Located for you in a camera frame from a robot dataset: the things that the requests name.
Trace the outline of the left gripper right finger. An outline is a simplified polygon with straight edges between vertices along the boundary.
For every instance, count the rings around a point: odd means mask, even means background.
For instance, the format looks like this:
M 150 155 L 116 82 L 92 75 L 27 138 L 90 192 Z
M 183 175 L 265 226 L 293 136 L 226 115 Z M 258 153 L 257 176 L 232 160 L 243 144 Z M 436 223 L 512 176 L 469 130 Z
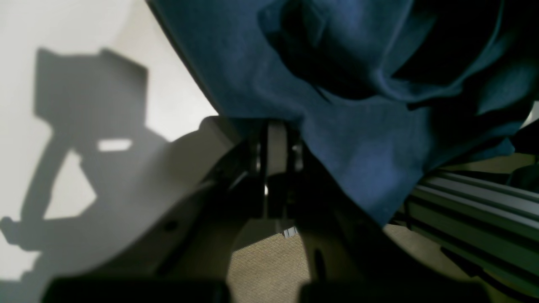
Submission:
M 298 133 L 268 123 L 268 217 L 290 219 L 302 237 L 311 282 L 301 303 L 489 303 L 401 249 L 339 187 Z

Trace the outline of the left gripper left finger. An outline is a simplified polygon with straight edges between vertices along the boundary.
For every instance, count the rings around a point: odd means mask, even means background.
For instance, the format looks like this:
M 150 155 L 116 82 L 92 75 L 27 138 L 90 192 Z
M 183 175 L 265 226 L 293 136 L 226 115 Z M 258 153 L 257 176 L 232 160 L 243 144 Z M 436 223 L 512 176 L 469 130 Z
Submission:
M 127 249 L 54 280 L 44 303 L 231 303 L 227 273 L 244 225 L 264 213 L 267 123 L 227 152 Z

